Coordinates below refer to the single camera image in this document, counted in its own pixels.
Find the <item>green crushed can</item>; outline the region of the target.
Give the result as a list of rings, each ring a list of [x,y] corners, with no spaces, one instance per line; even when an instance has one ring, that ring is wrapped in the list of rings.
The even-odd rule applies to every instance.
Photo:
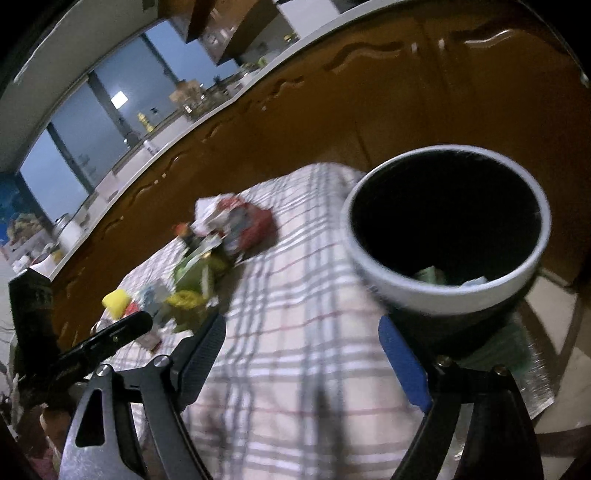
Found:
[[[230,268],[228,258],[216,250],[200,253],[192,252],[173,269],[174,291],[190,291],[205,300],[215,295],[215,283]]]

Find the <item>red snack wrapper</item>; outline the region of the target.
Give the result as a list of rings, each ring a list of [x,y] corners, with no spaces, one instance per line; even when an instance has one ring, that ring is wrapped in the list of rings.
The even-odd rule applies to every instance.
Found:
[[[198,199],[194,205],[192,227],[201,237],[221,239],[221,246],[230,257],[256,248],[276,230],[270,209],[235,194]]]

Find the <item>yellow snack wrapper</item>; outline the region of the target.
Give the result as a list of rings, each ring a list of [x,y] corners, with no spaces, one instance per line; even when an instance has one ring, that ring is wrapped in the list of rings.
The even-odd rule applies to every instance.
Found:
[[[188,311],[206,306],[207,299],[191,290],[181,290],[166,298],[165,303],[172,308]]]

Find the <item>white kitchen countertop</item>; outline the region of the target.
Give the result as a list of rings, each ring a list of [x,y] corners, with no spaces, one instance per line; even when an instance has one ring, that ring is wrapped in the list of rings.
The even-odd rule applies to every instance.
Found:
[[[190,120],[180,112],[168,115],[153,132],[132,131],[122,136],[111,124],[97,133],[96,146],[88,145],[80,158],[74,158],[62,135],[48,124],[26,156],[16,177],[23,193],[31,194],[36,210],[25,215],[31,237],[24,247],[37,254],[55,243],[54,232],[72,222],[86,203],[98,197],[99,186],[114,182],[98,211],[112,204],[148,166],[177,142],[185,142],[192,155],[202,153],[206,144],[228,146],[230,155],[247,150],[256,156],[274,152],[283,159],[298,161],[311,158],[342,135],[342,125],[329,124],[328,104],[315,93],[310,98],[288,94],[287,81],[280,78],[285,67],[292,67],[308,49],[318,46],[329,35],[342,31],[356,20],[390,7],[388,1],[367,1],[349,10],[308,35],[301,47],[287,52],[249,75],[249,83],[221,105],[209,108],[197,119]]]

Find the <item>white rimmed black trash bin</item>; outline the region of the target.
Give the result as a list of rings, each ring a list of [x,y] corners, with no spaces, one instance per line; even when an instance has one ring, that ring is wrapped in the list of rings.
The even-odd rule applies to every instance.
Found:
[[[435,145],[360,179],[342,205],[342,243],[370,288],[399,308],[470,315],[522,293],[551,233],[535,178],[497,152]]]

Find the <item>kitchen window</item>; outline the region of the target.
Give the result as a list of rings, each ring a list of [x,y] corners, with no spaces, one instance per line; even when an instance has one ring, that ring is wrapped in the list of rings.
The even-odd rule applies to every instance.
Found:
[[[179,80],[204,88],[238,72],[235,60],[216,63],[198,41],[183,42],[163,21],[116,49],[51,115],[18,174],[48,221],[73,215],[146,130],[176,112],[169,99]]]

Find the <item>brown wooden kitchen cabinets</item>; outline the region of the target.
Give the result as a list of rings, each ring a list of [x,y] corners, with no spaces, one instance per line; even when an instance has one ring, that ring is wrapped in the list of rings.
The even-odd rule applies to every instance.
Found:
[[[409,150],[502,153],[544,188],[545,269],[576,282],[590,261],[590,71],[519,1],[363,4],[303,40],[147,164],[55,275],[62,349],[85,339],[102,298],[168,243],[200,197],[305,165],[370,170]]]

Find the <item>yellow sponge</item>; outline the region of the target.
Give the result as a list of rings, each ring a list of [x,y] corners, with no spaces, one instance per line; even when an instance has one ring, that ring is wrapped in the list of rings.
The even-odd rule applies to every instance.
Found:
[[[116,289],[105,295],[101,303],[112,319],[119,320],[131,301],[132,298],[123,289]]]

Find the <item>plaid checkered tablecloth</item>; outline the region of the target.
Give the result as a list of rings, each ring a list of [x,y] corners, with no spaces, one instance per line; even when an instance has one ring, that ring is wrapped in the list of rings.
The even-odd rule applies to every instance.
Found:
[[[215,479],[388,479],[417,431],[339,238],[361,177],[318,163],[242,192],[276,227],[222,279],[225,340],[182,415]]]

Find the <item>silver foil floor mat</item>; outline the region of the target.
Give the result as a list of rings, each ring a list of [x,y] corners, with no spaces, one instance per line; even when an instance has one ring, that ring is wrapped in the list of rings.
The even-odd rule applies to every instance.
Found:
[[[470,357],[461,360],[465,368],[489,371],[495,365],[507,367],[520,390],[531,419],[555,401],[550,365],[557,358],[554,346],[541,322],[528,310],[515,312],[493,338]]]

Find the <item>yellow dish soap bottle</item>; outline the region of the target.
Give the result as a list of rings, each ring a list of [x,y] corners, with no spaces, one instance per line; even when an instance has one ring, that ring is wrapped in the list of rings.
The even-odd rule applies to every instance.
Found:
[[[148,118],[142,112],[137,113],[137,119],[140,122],[140,124],[143,126],[143,128],[146,130],[147,133],[151,133],[154,131],[153,125],[150,123]]]

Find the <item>wooden knife block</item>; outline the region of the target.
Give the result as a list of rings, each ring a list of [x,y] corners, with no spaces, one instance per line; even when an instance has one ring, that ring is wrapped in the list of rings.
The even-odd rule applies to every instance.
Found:
[[[169,99],[177,106],[185,105],[193,108],[202,101],[204,91],[197,80],[179,80],[175,85],[175,90],[169,95]]]

